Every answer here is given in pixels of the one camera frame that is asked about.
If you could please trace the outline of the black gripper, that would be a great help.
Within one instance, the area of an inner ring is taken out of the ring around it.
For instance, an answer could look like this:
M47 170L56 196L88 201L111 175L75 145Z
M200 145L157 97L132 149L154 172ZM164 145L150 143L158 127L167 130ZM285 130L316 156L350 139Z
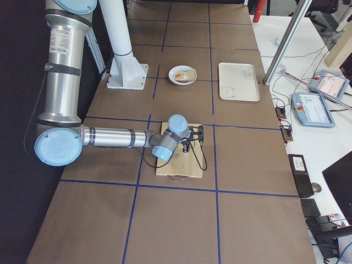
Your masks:
M182 138L180 144L182 145L182 152L189 152L191 149L194 148L194 139L189 138Z

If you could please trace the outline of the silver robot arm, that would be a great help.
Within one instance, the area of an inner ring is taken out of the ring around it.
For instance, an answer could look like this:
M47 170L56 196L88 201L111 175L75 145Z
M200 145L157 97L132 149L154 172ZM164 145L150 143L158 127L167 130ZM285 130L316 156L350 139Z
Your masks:
M45 65L45 110L37 120L36 156L50 166L75 161L84 146L149 147L169 161L178 145L188 147L193 130L186 119L172 115L163 134L152 130L95 128L78 117L78 98L84 39L92 28L92 14L100 6L112 45L113 60L108 87L142 90L148 66L133 55L122 1L47 1L50 26L48 62Z

